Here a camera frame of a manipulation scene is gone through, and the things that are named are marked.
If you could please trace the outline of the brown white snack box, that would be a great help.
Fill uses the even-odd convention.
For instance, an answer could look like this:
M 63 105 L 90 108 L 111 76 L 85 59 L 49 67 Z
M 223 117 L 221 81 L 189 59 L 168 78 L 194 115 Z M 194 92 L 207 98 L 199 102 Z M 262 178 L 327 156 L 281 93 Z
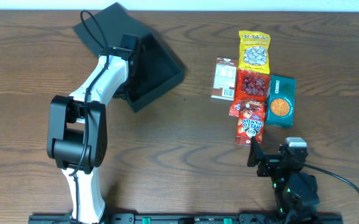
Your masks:
M 238 61 L 235 59 L 217 57 L 212 87 L 212 98 L 233 101 Z

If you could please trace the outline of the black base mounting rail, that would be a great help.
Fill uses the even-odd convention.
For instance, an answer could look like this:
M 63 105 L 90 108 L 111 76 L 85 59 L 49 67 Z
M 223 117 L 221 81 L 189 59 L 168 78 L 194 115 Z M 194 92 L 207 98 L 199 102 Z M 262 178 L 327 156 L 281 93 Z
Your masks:
M 77 223 L 70 215 L 31 215 L 29 224 Z M 340 215 L 312 216 L 300 221 L 279 220 L 278 218 L 258 213 L 241 213 L 238 215 L 135 215 L 132 213 L 115 213 L 103 215 L 99 223 L 104 224 L 263 224 L 263 223 L 343 223 Z

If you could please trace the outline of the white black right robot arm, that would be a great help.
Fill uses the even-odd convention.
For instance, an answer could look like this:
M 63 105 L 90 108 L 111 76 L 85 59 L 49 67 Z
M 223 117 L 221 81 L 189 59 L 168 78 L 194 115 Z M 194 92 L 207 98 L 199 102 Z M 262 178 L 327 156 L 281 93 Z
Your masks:
M 308 156 L 307 143 L 299 137 L 288 137 L 277 154 L 265 154 L 255 137 L 251 138 L 248 167 L 257 166 L 259 177 L 270 177 L 278 211 L 266 223 L 321 223 L 316 206 L 315 176 L 301 170 Z

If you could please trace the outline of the red dried cranberry bag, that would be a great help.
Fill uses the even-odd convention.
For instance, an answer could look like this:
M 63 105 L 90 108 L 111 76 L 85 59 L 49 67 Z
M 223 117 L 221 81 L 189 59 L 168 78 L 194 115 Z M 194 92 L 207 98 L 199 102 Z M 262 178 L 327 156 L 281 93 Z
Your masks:
M 269 75 L 239 68 L 235 83 L 235 97 L 230 106 L 229 115 L 238 117 L 243 109 L 243 100 L 265 102 Z

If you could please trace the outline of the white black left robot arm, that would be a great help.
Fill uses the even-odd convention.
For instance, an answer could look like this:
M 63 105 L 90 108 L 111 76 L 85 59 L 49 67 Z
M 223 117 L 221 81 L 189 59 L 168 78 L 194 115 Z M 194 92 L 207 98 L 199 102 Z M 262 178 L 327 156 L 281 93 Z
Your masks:
M 99 223 L 105 210 L 99 167 L 108 137 L 106 107 L 136 73 L 141 42 L 124 34 L 119 46 L 102 48 L 95 69 L 68 96 L 50 103 L 47 154 L 62 170 L 71 193 L 70 223 Z

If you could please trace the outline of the teal coconut cookie box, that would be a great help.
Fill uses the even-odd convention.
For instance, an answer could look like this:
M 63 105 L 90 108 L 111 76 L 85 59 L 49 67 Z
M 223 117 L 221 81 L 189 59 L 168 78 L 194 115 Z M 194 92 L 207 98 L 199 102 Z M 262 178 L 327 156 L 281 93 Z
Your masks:
M 294 124 L 296 80 L 271 75 L 266 92 L 265 124 L 291 128 Z

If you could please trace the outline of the yellow seed snack bag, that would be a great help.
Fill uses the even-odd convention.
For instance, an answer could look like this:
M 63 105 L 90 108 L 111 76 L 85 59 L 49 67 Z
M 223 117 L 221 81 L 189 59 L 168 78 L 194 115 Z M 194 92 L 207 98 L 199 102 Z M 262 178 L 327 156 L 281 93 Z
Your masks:
M 269 75 L 270 35 L 250 30 L 240 30 L 238 35 L 240 38 L 238 68 Z

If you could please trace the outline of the red Hello Panda box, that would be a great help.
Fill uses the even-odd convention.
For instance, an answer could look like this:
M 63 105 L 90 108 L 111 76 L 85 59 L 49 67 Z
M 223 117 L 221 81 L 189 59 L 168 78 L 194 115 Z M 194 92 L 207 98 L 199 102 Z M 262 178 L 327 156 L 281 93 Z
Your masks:
M 250 99 L 242 100 L 236 129 L 236 143 L 250 145 L 251 138 L 263 142 L 265 104 Z

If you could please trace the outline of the black gift box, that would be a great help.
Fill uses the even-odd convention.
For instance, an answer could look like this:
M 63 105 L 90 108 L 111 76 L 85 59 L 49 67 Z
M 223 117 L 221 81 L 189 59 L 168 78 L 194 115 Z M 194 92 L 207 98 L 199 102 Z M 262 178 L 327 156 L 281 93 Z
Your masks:
M 82 117 L 88 109 L 107 106 L 114 98 L 122 98 L 134 111 L 146 107 L 184 79 L 184 66 L 152 30 L 127 14 L 118 4 L 91 15 L 73 27 L 98 63 L 90 76 L 63 102 L 66 112 Z M 128 62 L 112 55 L 123 34 L 141 39 L 141 52 L 135 75 L 129 74 Z

